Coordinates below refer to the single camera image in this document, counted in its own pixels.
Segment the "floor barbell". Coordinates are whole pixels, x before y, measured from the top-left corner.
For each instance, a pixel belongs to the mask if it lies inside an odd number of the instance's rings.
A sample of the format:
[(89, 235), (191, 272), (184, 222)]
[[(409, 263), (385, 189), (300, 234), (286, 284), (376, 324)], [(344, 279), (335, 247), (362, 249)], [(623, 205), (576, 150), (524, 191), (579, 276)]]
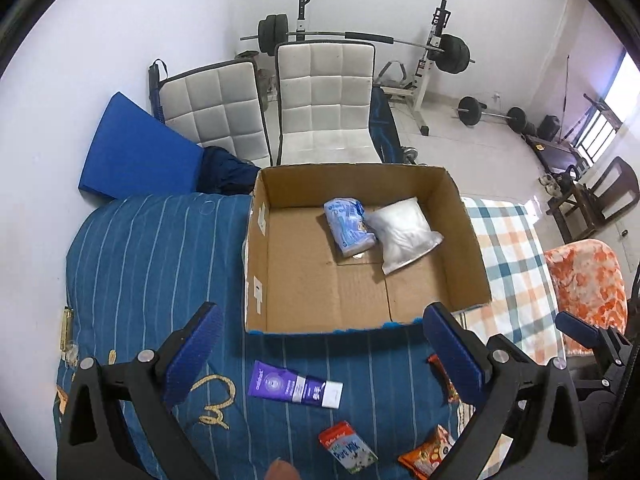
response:
[(528, 124), (526, 113), (521, 108), (512, 107), (506, 113), (491, 112), (484, 103), (472, 96), (464, 96), (456, 112), (460, 122), (468, 127), (477, 125), (484, 117), (504, 119), (515, 133), (522, 133)]

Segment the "orange snack packet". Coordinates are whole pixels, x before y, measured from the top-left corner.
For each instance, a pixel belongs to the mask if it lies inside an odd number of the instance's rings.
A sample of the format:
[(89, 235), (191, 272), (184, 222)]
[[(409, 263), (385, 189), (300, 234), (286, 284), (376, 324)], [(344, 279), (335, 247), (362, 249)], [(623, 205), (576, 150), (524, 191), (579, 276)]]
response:
[(416, 479), (428, 480), (456, 443), (442, 425), (437, 425), (427, 439), (414, 450), (398, 457)]

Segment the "white plastic bag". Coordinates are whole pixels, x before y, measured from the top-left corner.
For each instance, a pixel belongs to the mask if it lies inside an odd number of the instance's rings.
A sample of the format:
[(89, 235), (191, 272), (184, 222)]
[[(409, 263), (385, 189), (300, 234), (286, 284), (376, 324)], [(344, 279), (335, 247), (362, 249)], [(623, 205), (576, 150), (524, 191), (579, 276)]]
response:
[(444, 240), (431, 229), (416, 197), (366, 212), (363, 219), (382, 245), (385, 275), (414, 263)]

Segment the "cardboard box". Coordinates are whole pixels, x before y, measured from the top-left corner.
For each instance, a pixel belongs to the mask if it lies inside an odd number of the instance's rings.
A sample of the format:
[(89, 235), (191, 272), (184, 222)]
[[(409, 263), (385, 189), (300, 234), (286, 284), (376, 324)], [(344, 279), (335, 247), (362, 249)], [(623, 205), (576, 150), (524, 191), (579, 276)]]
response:
[[(377, 210), (414, 198), (442, 244), (391, 274), (380, 245), (350, 258), (323, 206), (356, 198)], [(244, 328), (307, 335), (411, 325), (426, 306), (484, 306), (491, 291), (458, 187), (442, 167), (391, 164), (277, 166), (257, 175), (245, 243)]]

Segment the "purple toothpaste tube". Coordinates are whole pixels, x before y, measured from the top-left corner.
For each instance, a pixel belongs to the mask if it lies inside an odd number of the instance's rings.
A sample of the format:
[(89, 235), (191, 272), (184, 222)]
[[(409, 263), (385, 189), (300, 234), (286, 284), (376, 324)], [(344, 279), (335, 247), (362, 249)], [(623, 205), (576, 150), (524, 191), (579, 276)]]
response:
[(299, 375), (285, 367), (256, 361), (247, 394), (258, 399), (337, 410), (343, 388), (341, 382)]

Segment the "blue striped blanket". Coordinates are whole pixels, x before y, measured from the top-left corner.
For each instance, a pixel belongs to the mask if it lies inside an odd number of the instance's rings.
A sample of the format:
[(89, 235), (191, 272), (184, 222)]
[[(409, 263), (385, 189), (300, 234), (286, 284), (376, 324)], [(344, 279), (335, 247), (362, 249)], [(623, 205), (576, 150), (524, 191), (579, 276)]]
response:
[[(224, 312), (224, 326), (174, 413), (219, 478), (260, 479), (274, 460), (286, 460), (305, 479), (344, 479), (346, 469), (319, 441), (337, 422), (348, 422), (378, 458), (363, 478), (406, 478), (401, 454), (436, 427), (458, 428), (421, 327), (247, 333), (242, 248), (249, 213), (246, 195), (205, 194), (131, 197), (93, 211), (66, 257), (73, 353), (58, 367), (58, 386), (70, 388), (87, 356), (122, 363), (157, 349), (211, 301)], [(247, 388), (256, 362), (340, 382), (340, 406), (253, 398)]]

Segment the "barbell on rack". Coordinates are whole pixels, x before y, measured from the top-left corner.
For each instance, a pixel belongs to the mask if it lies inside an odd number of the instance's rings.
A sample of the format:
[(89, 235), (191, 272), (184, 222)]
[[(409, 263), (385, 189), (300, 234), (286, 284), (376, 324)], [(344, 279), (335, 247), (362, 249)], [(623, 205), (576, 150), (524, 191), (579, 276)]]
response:
[(266, 55), (273, 56), (279, 44), (295, 39), (304, 41), (308, 38), (340, 38), (349, 41), (373, 42), (374, 44), (400, 44), (412, 47), (424, 53), (429, 61), (447, 74), (460, 74), (474, 63), (468, 45), (457, 36), (442, 35), (438, 44), (417, 44), (416, 42), (399, 40), (392, 36), (371, 34), (370, 32), (334, 32), (333, 30), (288, 30), (288, 17), (285, 14), (269, 14), (258, 22), (255, 35), (242, 36), (241, 41), (256, 40), (258, 49)]

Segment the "dark wooden chair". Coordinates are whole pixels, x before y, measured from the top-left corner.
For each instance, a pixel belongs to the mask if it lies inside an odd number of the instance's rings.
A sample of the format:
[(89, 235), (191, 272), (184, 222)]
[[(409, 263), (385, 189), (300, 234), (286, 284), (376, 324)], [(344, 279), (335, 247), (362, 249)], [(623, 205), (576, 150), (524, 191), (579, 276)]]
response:
[[(548, 200), (546, 214), (558, 227), (565, 244), (593, 237), (620, 220), (639, 203), (639, 180), (626, 160), (615, 156), (594, 185), (572, 182), (565, 193)], [(570, 232), (568, 218), (578, 211), (585, 229)]]

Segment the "left white quilted chair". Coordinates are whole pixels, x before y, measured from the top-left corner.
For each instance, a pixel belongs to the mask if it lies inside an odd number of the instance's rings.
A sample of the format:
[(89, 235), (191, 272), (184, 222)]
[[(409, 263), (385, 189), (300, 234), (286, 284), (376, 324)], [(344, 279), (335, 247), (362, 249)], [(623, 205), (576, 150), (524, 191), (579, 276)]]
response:
[(202, 148), (224, 148), (259, 168), (272, 165), (257, 70), (248, 58), (161, 80), (151, 100), (158, 120)]

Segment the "right white quilted chair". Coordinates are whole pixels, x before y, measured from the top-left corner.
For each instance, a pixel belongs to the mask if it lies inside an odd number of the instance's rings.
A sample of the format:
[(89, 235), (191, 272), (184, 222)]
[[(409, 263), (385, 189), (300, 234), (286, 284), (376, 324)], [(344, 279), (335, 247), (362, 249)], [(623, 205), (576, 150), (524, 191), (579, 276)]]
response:
[(375, 47), (363, 41), (279, 44), (279, 165), (379, 162), (369, 129)]

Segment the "blue white tissue pack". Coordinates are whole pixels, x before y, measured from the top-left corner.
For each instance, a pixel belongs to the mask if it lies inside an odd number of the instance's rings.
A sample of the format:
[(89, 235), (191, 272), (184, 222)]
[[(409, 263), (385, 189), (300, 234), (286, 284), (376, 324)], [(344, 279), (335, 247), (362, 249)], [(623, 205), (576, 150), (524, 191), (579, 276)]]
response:
[(345, 258), (366, 252), (375, 245), (376, 237), (364, 224), (364, 209), (359, 200), (334, 198), (323, 205), (323, 210), (336, 246)]

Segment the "white quilted chair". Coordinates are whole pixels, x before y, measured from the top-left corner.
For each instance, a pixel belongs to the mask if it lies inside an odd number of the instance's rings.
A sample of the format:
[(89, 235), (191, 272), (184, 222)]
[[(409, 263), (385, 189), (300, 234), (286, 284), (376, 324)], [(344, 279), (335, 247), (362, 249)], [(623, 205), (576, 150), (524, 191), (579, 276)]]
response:
[(379, 162), (369, 129), (375, 47), (363, 41), (279, 44), (279, 165)]
[(272, 165), (257, 70), (248, 58), (161, 80), (151, 100), (158, 120), (202, 148), (224, 148), (259, 168)]

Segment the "red snack packet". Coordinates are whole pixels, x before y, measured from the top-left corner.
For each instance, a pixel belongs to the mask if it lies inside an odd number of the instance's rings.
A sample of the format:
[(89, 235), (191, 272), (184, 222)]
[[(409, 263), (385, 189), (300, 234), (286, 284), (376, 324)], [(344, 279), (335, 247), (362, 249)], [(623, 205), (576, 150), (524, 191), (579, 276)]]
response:
[(439, 385), (442, 387), (442, 391), (444, 392), (447, 403), (453, 404), (459, 402), (459, 393), (450, 380), (445, 367), (442, 365), (442, 362), (440, 362), (439, 357), (436, 356), (435, 353), (433, 353), (427, 358), (426, 362), (431, 367), (431, 371), (434, 373), (436, 379), (439, 382)]

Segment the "blue foam mat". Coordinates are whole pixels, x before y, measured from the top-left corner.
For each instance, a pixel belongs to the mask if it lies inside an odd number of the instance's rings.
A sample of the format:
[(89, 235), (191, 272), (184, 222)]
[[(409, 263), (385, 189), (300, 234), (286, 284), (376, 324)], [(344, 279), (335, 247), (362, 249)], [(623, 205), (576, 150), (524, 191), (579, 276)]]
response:
[(96, 128), (78, 188), (111, 200), (189, 194), (196, 189), (203, 153), (117, 92)]

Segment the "orange floral cushion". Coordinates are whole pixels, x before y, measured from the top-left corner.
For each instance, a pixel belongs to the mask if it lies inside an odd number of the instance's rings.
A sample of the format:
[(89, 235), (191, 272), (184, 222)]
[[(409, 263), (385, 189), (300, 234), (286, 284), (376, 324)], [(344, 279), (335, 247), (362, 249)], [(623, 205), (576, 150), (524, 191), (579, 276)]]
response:
[(544, 252), (560, 312), (601, 328), (626, 330), (628, 309), (620, 263), (600, 240), (578, 240)]

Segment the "white weight rack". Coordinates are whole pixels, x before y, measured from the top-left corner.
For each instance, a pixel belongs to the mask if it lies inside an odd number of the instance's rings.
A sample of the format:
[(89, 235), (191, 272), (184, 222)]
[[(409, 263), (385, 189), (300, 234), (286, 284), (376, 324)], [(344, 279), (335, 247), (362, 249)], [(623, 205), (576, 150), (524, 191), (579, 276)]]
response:
[(424, 44), (424, 53), (416, 63), (416, 70), (411, 81), (404, 88), (382, 87), (382, 90), (390, 100), (399, 100), (408, 106), (410, 116), (416, 122), (416, 126), (422, 136), (430, 134), (430, 129), (424, 122), (421, 110), (428, 83), (436, 67), (436, 49), (439, 47), (440, 37), (448, 24), (449, 17), (450, 11), (447, 9), (447, 0), (442, 0), (433, 13), (431, 29)]

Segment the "plaid blanket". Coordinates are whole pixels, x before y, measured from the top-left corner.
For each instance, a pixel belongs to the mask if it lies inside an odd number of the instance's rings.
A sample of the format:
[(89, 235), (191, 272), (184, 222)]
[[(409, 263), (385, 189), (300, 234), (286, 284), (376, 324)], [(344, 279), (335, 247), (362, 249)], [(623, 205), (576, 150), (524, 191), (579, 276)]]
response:
[(462, 202), (480, 244), (491, 302), (454, 317), (481, 341), (503, 334), (539, 364), (564, 359), (563, 336), (554, 324), (558, 302), (525, 207), (472, 197)]

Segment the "red white milk carton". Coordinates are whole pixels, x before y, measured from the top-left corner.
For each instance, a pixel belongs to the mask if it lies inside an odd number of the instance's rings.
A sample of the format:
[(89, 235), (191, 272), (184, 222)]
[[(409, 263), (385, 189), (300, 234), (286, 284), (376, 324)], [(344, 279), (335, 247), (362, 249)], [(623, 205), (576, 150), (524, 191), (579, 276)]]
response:
[(378, 461), (378, 456), (346, 420), (323, 430), (319, 442), (350, 474), (356, 474)]

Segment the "dark blue cloth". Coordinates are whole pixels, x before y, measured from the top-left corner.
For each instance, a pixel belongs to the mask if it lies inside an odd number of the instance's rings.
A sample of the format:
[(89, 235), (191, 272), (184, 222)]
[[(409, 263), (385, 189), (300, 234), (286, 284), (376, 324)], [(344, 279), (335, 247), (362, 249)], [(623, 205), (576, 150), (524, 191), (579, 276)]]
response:
[(235, 157), (224, 148), (211, 146), (203, 153), (196, 190), (205, 194), (250, 194), (259, 167)]

